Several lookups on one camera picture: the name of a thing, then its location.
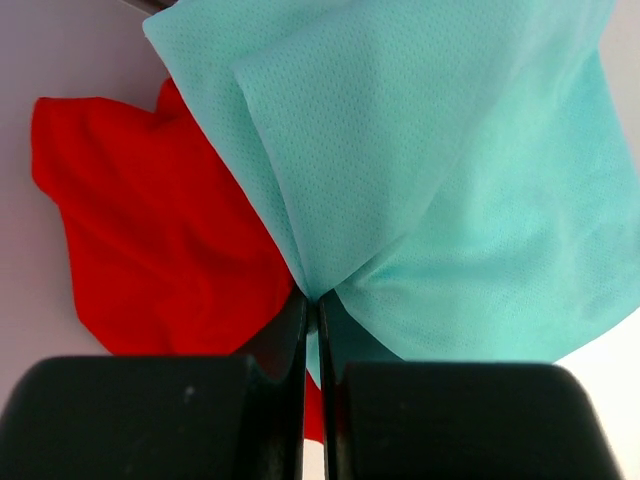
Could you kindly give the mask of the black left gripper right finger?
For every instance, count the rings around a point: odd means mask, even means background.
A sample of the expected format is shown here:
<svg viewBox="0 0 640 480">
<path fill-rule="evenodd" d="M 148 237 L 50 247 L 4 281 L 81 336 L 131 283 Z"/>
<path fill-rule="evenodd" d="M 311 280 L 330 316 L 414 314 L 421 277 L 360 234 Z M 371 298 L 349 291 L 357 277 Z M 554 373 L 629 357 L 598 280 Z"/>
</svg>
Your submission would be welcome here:
<svg viewBox="0 0 640 480">
<path fill-rule="evenodd" d="M 414 362 L 318 304 L 330 479 L 616 479 L 578 381 L 546 364 Z"/>
</svg>

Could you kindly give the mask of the teal t shirt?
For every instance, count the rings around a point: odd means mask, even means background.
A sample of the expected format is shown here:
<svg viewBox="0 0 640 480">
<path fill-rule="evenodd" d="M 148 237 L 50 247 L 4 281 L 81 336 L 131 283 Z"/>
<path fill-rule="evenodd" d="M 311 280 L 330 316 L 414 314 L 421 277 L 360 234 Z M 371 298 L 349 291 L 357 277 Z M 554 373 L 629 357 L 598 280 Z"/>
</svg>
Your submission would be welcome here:
<svg viewBox="0 0 640 480">
<path fill-rule="evenodd" d="M 300 289 L 406 360 L 554 362 L 639 305 L 610 1 L 180 1 L 144 33 Z"/>
</svg>

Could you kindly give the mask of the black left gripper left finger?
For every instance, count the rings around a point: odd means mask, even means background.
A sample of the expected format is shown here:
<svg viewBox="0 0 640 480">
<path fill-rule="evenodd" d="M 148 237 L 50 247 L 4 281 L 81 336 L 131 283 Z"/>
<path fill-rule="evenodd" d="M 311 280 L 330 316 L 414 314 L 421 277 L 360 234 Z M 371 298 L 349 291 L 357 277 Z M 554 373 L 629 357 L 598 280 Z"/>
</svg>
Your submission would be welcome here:
<svg viewBox="0 0 640 480">
<path fill-rule="evenodd" d="M 298 479 L 307 301 L 228 356 L 55 357 L 1 416 L 5 479 Z"/>
</svg>

